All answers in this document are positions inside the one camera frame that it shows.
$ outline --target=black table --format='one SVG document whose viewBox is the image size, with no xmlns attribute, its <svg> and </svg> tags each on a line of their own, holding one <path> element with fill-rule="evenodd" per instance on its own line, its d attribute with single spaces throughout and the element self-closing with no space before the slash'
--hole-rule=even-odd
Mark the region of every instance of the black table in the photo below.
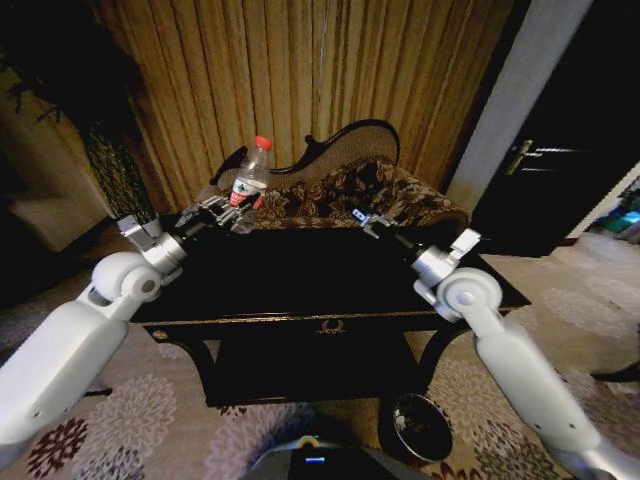
<svg viewBox="0 0 640 480">
<path fill-rule="evenodd" d="M 430 228 L 421 243 L 448 243 Z M 193 359 L 208 406 L 424 393 L 447 345 L 469 329 L 413 291 L 415 274 L 360 229 L 254 231 L 219 236 L 133 322 Z M 502 311 L 529 304 L 503 288 Z M 403 332 L 435 330 L 416 362 Z M 209 340 L 221 339 L 214 359 Z"/>
</svg>

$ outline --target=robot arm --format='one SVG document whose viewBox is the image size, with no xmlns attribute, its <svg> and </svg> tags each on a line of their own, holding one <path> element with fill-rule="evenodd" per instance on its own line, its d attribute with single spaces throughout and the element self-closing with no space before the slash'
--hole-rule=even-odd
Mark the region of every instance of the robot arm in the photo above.
<svg viewBox="0 0 640 480">
<path fill-rule="evenodd" d="M 140 253 L 120 252 L 100 261 L 80 296 L 51 312 L 0 368 L 0 470 L 82 398 L 140 306 L 182 273 L 191 245 L 204 234 L 233 228 L 254 200 L 231 207 L 226 198 L 211 197 L 173 233 L 157 238 L 133 217 L 119 222 Z"/>
<path fill-rule="evenodd" d="M 456 268 L 479 241 L 477 233 L 466 230 L 447 253 L 402 238 L 386 218 L 360 210 L 354 216 L 367 233 L 405 250 L 418 274 L 414 290 L 443 318 L 467 321 L 478 356 L 558 463 L 580 479 L 640 479 L 640 461 L 600 435 L 527 332 L 498 313 L 502 301 L 498 282 L 481 270 Z"/>
</svg>

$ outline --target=patterned carpet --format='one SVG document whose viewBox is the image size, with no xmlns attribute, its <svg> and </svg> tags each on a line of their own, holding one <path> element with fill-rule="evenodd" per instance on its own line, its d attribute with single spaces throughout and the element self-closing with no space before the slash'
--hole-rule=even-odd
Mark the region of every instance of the patterned carpet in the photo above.
<svg viewBox="0 0 640 480">
<path fill-rule="evenodd" d="M 123 247 L 115 237 L 103 244 L 106 250 Z M 601 431 L 640 456 L 638 386 L 595 383 L 589 376 L 638 358 L 640 247 L 587 233 L 546 258 L 486 259 L 533 303 L 509 319 L 529 330 Z M 2 351 L 14 348 L 47 309 L 77 294 L 87 275 L 0 312 Z M 407 337 L 417 352 L 428 334 Z M 208 409 L 187 355 L 157 345 L 135 326 L 102 379 L 115 388 L 111 396 L 83 399 L 0 480 L 236 479 L 318 412 L 340 420 L 361 445 L 378 446 L 376 400 Z M 454 430 L 451 456 L 423 468 L 434 478 L 568 477 L 500 394 L 469 334 L 445 352 L 429 395 Z"/>
</svg>

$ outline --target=floral upholstery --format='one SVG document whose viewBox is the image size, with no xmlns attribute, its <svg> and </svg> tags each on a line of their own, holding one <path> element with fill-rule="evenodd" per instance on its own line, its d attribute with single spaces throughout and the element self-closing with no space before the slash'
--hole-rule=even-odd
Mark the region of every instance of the floral upholstery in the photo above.
<svg viewBox="0 0 640 480">
<path fill-rule="evenodd" d="M 297 181 L 269 190 L 256 226 L 353 227 L 350 212 L 358 205 L 386 214 L 401 226 L 433 225 L 451 218 L 461 230 L 469 221 L 464 210 L 387 157 L 373 156 L 346 163 L 311 185 Z"/>
</svg>

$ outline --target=bottle label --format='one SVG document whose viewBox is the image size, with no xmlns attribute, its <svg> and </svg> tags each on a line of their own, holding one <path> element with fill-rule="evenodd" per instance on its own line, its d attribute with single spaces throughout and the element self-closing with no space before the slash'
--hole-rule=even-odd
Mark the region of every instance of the bottle label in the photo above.
<svg viewBox="0 0 640 480">
<path fill-rule="evenodd" d="M 232 207 L 237 207 L 245 198 L 250 197 L 257 192 L 260 192 L 260 197 L 258 197 L 258 199 L 253 203 L 253 208 L 258 208 L 260 207 L 260 205 L 262 205 L 264 188 L 250 185 L 249 183 L 236 178 L 236 181 L 233 183 L 233 190 L 231 191 L 231 198 L 229 199 L 229 203 Z"/>
</svg>

